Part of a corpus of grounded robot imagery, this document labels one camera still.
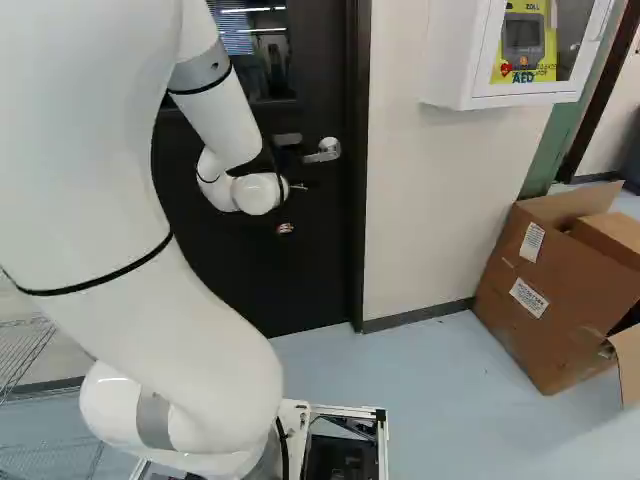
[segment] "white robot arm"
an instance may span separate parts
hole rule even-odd
[[[260,213],[280,198],[269,174],[225,173],[262,144],[204,0],[9,0],[0,41],[0,264],[98,359],[81,393],[89,427],[158,463],[243,478],[273,436],[282,369],[189,269],[150,172],[168,86],[206,144],[212,203]]]

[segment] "wire shelf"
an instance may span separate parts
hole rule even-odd
[[[103,451],[95,437],[0,446],[0,480],[90,480]]]
[[[55,331],[53,324],[39,314],[0,323],[0,406]]]

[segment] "door handle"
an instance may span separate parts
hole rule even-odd
[[[335,137],[325,137],[318,144],[318,152],[311,155],[304,155],[302,163],[324,163],[340,158],[342,155],[342,146],[340,140]]]

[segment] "aed device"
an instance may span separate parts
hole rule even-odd
[[[492,84],[556,81],[554,8],[554,0],[507,2]]]

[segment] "black stripe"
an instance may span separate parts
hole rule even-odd
[[[207,90],[211,90],[212,88],[217,87],[222,82],[224,82],[227,79],[227,77],[231,75],[232,70],[233,70],[233,65],[231,65],[231,62],[229,62],[229,68],[227,69],[226,72],[224,72],[224,75],[222,75],[218,80],[216,80],[213,83],[210,83],[209,85],[205,85],[204,87],[199,87],[199,88],[193,88],[191,90],[172,90],[168,88],[167,91],[172,95],[195,95],[196,93],[206,92]]]
[[[220,175],[218,175],[215,180],[205,180],[204,178],[202,178],[202,175],[200,175],[200,172],[198,171],[198,169],[196,168],[196,176],[200,179],[200,181],[202,183],[216,183],[218,181],[218,179],[220,178]]]
[[[32,290],[30,288],[21,287],[15,282],[13,283],[16,286],[16,288],[20,290],[22,293],[26,293],[27,295],[31,295],[33,297],[56,297],[59,295],[68,295],[70,293],[81,292],[83,290],[88,290],[89,288],[97,287],[98,285],[111,282],[112,280],[122,277],[123,275],[126,275],[129,272],[132,272],[136,268],[141,267],[148,261],[155,258],[160,252],[162,252],[162,250],[164,250],[165,247],[169,245],[169,242],[171,242],[172,239],[173,239],[173,232],[169,232],[169,235],[167,235],[167,238],[165,238],[162,241],[162,243],[160,243],[160,245],[158,245],[156,248],[151,250],[149,253],[147,253],[144,257],[140,258],[139,260],[136,260],[135,262],[130,263],[126,267],[120,268],[119,270],[108,273],[107,275],[103,275],[102,277],[94,278],[93,280],[88,280],[82,283],[77,283],[75,285],[69,285],[68,287],[52,288],[50,290]]]

